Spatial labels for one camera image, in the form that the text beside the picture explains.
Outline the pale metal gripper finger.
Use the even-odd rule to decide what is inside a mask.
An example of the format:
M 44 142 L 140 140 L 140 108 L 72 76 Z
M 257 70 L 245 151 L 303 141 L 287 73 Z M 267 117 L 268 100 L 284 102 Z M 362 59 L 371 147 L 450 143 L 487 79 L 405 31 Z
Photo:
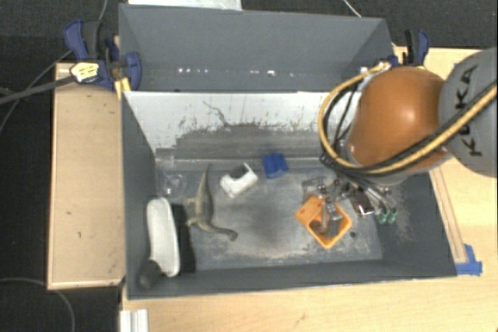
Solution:
M 332 203 L 323 206 L 324 234 L 326 236 L 337 236 L 342 223 L 343 215 Z
M 315 177 L 313 179 L 303 181 L 302 190 L 302 204 L 305 204 L 312 197 L 325 198 L 327 196 L 327 185 L 325 184 L 324 177 Z

